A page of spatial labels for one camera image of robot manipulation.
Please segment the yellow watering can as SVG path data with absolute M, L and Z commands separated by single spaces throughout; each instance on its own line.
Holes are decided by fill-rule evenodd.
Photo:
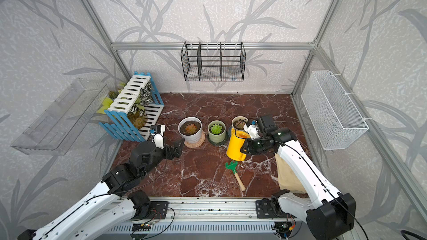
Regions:
M 250 135 L 245 131 L 231 129 L 230 141 L 226 152 L 228 158 L 234 161 L 244 161 L 246 159 L 246 154 L 240 150 L 247 138 L 250 138 Z

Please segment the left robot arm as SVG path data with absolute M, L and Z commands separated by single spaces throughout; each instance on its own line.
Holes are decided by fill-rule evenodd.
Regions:
M 20 240 L 94 240 L 117 224 L 133 218 L 148 218 L 151 202 L 138 186 L 163 160 L 182 154 L 184 139 L 173 145 L 141 142 L 129 161 L 117 165 L 75 205 L 37 230 L 25 230 Z

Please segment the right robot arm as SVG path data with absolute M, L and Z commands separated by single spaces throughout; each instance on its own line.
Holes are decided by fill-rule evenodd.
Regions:
M 357 203 L 350 193 L 341 193 L 306 155 L 297 136 L 288 128 L 279 128 L 271 115 L 247 121 L 241 153 L 258 155 L 274 151 L 294 172 L 307 198 L 281 190 L 272 196 L 272 206 L 297 217 L 308 225 L 317 240 L 333 240 L 352 230 Z

